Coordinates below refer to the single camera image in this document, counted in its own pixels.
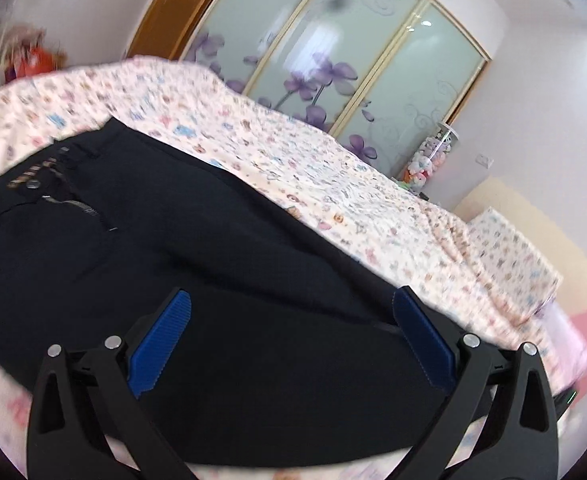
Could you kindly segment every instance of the silver screw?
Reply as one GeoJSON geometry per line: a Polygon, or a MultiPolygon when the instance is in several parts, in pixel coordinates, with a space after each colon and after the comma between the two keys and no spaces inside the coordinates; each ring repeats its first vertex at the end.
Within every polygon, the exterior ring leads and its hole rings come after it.
{"type": "Polygon", "coordinates": [[[470,348],[478,348],[480,346],[480,338],[475,334],[465,334],[462,342],[470,348]]]}
{"type": "Polygon", "coordinates": [[[121,343],[123,342],[122,339],[119,338],[117,335],[110,335],[107,339],[105,339],[105,346],[110,350],[114,350],[118,348],[121,343]]]}
{"type": "Polygon", "coordinates": [[[536,346],[533,343],[529,343],[529,342],[526,342],[523,345],[523,350],[525,351],[526,354],[529,354],[529,355],[536,355],[538,353],[538,349],[536,348],[536,346]]]}
{"type": "Polygon", "coordinates": [[[62,347],[60,345],[51,345],[47,349],[47,355],[49,357],[58,357],[60,355],[60,352],[62,352],[62,347]]]}

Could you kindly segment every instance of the headboard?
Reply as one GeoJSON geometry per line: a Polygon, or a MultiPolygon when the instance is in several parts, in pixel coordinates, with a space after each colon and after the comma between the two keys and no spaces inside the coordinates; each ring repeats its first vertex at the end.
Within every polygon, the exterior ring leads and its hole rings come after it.
{"type": "Polygon", "coordinates": [[[587,256],[554,222],[499,178],[488,177],[454,209],[468,222],[493,207],[544,254],[564,276],[558,303],[570,315],[587,310],[587,256]]]}

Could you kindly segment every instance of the pants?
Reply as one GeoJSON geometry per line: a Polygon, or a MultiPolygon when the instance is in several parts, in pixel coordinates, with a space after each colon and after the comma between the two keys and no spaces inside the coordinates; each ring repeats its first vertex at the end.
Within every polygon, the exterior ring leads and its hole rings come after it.
{"type": "Polygon", "coordinates": [[[0,364],[26,388],[175,286],[192,319],[141,404],[188,462],[390,452],[445,398],[379,328],[393,287],[220,168],[111,120],[0,177],[0,364]]]}

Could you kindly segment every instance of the wall outlet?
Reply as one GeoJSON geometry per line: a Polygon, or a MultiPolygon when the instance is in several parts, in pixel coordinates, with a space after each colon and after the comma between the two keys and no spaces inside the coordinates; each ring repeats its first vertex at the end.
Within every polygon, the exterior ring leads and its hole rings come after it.
{"type": "Polygon", "coordinates": [[[476,162],[478,162],[478,164],[480,164],[484,168],[489,169],[491,167],[491,164],[493,164],[493,159],[489,158],[487,155],[482,155],[482,153],[478,153],[478,156],[476,157],[476,162]]]}

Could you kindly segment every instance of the patterned bedspread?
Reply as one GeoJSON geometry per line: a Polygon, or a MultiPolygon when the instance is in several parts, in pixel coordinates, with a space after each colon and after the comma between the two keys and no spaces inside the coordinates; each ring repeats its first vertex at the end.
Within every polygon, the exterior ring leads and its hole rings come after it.
{"type": "MultiPolygon", "coordinates": [[[[554,392],[567,385],[545,330],[521,316],[493,282],[464,222],[401,190],[320,130],[231,92],[198,65],[143,57],[1,88],[0,174],[110,116],[237,175],[390,283],[411,285],[467,330],[505,348],[536,343],[554,392]]],[[[29,394],[0,368],[0,446],[22,472],[29,407],[29,394]]],[[[470,427],[454,461],[468,456],[481,424],[470,427]]],[[[296,471],[196,467],[196,473],[206,480],[377,479],[405,453],[296,471]]]]}

